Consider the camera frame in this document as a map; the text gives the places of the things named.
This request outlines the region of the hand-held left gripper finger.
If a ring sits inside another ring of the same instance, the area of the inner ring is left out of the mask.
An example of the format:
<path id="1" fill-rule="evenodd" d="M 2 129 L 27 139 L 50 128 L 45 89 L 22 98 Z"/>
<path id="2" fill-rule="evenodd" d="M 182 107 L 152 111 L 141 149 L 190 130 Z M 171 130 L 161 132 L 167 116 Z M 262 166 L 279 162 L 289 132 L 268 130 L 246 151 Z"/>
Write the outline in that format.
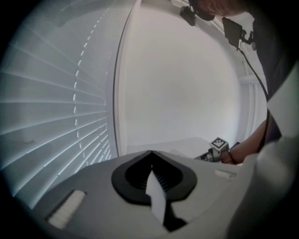
<path id="1" fill-rule="evenodd" d="M 111 176 L 123 163 L 143 152 L 125 155 L 81 169 L 49 190 L 33 212 L 47 233 L 58 239 L 157 239 L 168 234 L 150 206 L 130 204 L 114 190 Z M 49 224 L 49 216 L 75 191 L 85 197 L 64 229 Z"/>

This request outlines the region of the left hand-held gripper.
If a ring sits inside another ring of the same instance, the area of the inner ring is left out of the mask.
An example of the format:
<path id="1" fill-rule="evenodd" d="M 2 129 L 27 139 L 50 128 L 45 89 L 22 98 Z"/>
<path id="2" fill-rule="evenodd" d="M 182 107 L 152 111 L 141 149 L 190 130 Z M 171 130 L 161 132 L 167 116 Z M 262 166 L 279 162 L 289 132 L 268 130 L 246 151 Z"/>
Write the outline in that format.
<path id="1" fill-rule="evenodd" d="M 176 231 L 207 210 L 238 174 L 238 167 L 215 163 L 229 151 L 227 141 L 216 138 L 202 160 L 154 151 L 152 171 L 166 196 L 164 224 Z"/>

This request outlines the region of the yellow and grey booklet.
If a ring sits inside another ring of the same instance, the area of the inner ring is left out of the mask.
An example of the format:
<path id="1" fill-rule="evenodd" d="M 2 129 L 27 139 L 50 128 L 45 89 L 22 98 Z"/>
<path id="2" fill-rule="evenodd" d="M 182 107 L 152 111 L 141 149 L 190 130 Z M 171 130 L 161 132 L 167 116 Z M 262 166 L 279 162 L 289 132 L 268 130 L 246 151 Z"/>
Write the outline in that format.
<path id="1" fill-rule="evenodd" d="M 153 171 L 148 176 L 145 193 L 150 197 L 152 214 L 163 225 L 166 212 L 166 196 Z"/>

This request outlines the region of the person's right forearm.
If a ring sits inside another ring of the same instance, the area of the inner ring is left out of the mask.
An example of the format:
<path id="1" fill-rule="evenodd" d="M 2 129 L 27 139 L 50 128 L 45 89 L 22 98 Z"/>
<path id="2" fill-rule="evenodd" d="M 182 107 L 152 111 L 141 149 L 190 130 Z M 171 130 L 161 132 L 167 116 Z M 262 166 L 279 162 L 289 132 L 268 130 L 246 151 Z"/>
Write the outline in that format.
<path id="1" fill-rule="evenodd" d="M 233 164 L 243 163 L 248 155 L 255 154 L 263 145 L 265 133 L 267 129 L 267 120 L 265 120 L 256 129 L 256 131 L 244 142 L 231 148 L 230 155 L 232 156 Z"/>

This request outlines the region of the person's right hand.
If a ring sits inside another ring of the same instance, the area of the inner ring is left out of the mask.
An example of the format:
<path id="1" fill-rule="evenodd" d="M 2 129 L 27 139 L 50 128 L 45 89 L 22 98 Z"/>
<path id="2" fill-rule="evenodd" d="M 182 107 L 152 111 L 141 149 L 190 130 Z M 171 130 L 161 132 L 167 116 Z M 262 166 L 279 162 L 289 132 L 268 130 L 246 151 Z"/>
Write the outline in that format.
<path id="1" fill-rule="evenodd" d="M 230 151 L 222 152 L 220 155 L 221 162 L 224 164 L 235 164 L 235 161 L 230 153 Z"/>

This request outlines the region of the window blinds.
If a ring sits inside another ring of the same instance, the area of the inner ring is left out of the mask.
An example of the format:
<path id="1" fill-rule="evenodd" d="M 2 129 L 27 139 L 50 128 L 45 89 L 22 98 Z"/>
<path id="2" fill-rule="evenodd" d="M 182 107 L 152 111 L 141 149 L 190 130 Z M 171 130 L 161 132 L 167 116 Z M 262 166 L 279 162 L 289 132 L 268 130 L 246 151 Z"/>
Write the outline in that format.
<path id="1" fill-rule="evenodd" d="M 107 120 L 118 0 L 46 0 L 0 65 L 0 173 L 34 208 L 82 168 L 111 158 Z"/>

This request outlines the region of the person's black shirt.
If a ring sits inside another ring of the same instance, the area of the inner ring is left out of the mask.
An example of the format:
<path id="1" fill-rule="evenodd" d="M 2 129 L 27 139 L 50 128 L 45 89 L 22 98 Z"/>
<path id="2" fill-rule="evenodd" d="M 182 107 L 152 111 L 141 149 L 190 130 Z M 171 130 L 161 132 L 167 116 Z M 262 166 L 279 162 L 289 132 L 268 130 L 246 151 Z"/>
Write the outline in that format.
<path id="1" fill-rule="evenodd" d="M 255 0 L 245 0 L 247 11 L 253 16 L 256 52 L 261 63 L 270 99 L 286 80 L 295 64 L 295 56 L 283 43 L 272 22 L 262 13 Z"/>

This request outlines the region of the white door frame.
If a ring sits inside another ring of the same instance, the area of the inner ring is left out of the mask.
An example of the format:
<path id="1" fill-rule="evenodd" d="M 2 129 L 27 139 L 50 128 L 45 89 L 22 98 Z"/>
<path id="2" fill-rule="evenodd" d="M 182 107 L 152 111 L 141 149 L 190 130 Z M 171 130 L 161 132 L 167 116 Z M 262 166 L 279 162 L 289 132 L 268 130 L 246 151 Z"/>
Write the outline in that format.
<path id="1" fill-rule="evenodd" d="M 239 81 L 241 114 L 236 140 L 243 142 L 266 119 L 267 106 L 264 91 L 256 76 L 243 76 Z"/>

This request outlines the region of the grey window frame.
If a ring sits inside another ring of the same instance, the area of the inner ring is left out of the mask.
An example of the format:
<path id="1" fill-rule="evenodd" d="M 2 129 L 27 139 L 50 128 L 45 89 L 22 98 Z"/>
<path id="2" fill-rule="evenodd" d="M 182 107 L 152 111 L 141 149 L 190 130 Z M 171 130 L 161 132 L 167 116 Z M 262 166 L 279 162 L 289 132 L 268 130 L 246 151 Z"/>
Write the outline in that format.
<path id="1" fill-rule="evenodd" d="M 126 19 L 120 43 L 117 51 L 114 73 L 114 131 L 115 143 L 118 156 L 127 153 L 127 123 L 126 123 L 126 79 L 128 54 L 131 50 L 131 39 L 134 35 L 133 26 L 139 13 L 142 0 L 134 0 L 129 8 L 130 12 Z"/>

